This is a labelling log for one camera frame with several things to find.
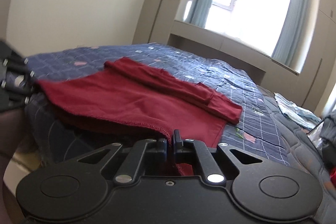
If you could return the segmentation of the dark red knit garment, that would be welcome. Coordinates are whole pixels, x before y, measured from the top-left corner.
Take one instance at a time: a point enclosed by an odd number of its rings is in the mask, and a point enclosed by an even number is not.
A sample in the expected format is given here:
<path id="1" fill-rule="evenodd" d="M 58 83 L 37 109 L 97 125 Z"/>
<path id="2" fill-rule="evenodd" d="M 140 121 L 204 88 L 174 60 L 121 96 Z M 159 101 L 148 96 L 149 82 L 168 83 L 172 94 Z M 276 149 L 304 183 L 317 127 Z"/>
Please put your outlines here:
<path id="1" fill-rule="evenodd" d="M 145 138 L 183 139 L 215 147 L 227 124 L 238 124 L 242 107 L 202 83 L 179 80 L 163 69 L 127 57 L 103 70 L 38 86 L 64 123 L 128 144 Z"/>

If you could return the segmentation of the grey clothes pile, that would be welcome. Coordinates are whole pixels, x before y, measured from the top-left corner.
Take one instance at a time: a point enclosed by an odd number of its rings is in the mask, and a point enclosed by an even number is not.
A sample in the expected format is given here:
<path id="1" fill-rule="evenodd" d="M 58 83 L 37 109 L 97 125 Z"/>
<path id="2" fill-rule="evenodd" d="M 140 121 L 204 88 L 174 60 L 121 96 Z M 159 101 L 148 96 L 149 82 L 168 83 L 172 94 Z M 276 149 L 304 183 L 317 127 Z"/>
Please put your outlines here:
<path id="1" fill-rule="evenodd" d="M 329 170 L 335 168 L 335 130 L 333 110 L 308 135 Z"/>

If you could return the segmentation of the blue checked floral quilt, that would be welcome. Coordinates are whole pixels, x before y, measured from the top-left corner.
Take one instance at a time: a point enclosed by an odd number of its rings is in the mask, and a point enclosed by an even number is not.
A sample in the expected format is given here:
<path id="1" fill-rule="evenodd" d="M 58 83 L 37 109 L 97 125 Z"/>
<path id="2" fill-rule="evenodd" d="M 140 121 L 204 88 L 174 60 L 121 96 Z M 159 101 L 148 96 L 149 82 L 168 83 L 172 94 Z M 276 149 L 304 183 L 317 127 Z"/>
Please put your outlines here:
<path id="1" fill-rule="evenodd" d="M 306 133 L 283 116 L 273 95 L 240 69 L 218 59 L 206 59 L 157 43 L 81 47 L 30 56 L 29 68 L 40 80 L 64 81 L 102 70 L 106 61 L 122 57 L 164 69 L 176 78 L 203 83 L 243 107 L 237 126 L 227 125 L 220 141 L 267 159 L 327 178 L 319 153 Z M 45 164 L 70 159 L 112 143 L 111 134 L 94 133 L 62 123 L 44 95 L 31 98 L 26 114 Z"/>

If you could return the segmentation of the light blue patterned cloth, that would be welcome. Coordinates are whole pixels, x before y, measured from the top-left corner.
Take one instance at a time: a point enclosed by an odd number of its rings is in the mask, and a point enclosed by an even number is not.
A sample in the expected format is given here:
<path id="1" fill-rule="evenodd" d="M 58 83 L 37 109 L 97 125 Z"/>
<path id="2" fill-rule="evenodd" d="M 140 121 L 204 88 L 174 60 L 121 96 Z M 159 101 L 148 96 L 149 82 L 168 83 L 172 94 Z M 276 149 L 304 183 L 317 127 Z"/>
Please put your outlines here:
<path id="1" fill-rule="evenodd" d="M 281 94 L 274 93 L 274 98 L 282 114 L 299 126 L 312 130 L 321 123 L 321 118 L 318 118 L 313 112 L 297 106 Z"/>

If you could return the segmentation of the beige window bench cabinet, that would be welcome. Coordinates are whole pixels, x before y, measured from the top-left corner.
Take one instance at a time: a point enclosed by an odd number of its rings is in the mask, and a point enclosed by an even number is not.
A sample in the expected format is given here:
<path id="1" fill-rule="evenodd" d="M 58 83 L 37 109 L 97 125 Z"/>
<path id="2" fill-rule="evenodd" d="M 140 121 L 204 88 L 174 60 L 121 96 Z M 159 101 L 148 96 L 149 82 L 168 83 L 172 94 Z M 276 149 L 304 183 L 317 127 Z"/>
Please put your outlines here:
<path id="1" fill-rule="evenodd" d="M 299 73 L 290 67 L 244 43 L 179 20 L 173 22 L 168 45 L 204 58 L 225 61 L 234 68 L 244 70 L 258 85 L 264 77 L 299 77 Z"/>

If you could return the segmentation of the tall beige right wardrobe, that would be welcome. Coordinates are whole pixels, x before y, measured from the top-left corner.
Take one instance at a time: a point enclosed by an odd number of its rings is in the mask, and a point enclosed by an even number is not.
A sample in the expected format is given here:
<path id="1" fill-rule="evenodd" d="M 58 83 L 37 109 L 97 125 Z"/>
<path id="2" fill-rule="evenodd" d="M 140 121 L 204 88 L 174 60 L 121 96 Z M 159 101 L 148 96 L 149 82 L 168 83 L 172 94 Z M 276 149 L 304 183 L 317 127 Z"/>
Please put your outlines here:
<path id="1" fill-rule="evenodd" d="M 311 0 L 313 19 L 305 26 L 293 67 L 276 61 L 266 65 L 261 86 L 282 94 L 297 105 L 320 114 L 332 85 L 329 84 L 335 62 L 335 0 Z"/>

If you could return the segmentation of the right blue curtain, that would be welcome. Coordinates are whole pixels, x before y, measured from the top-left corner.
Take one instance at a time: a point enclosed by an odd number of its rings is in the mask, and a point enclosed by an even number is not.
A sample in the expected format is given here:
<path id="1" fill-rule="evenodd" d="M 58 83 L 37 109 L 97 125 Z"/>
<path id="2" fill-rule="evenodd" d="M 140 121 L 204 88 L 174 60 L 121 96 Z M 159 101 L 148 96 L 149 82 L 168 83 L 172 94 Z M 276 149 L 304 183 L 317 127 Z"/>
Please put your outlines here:
<path id="1" fill-rule="evenodd" d="M 293 61 L 303 30 L 309 0 L 290 0 L 272 59 L 287 67 Z"/>

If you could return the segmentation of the white framed window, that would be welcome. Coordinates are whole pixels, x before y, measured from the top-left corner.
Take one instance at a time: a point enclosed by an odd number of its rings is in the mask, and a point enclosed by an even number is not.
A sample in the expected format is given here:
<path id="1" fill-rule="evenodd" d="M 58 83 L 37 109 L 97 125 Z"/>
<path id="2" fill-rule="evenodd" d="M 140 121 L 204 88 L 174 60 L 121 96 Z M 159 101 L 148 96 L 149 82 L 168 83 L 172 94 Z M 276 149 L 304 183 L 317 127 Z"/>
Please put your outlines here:
<path id="1" fill-rule="evenodd" d="M 213 0 L 207 30 L 228 36 L 271 56 L 290 0 Z"/>

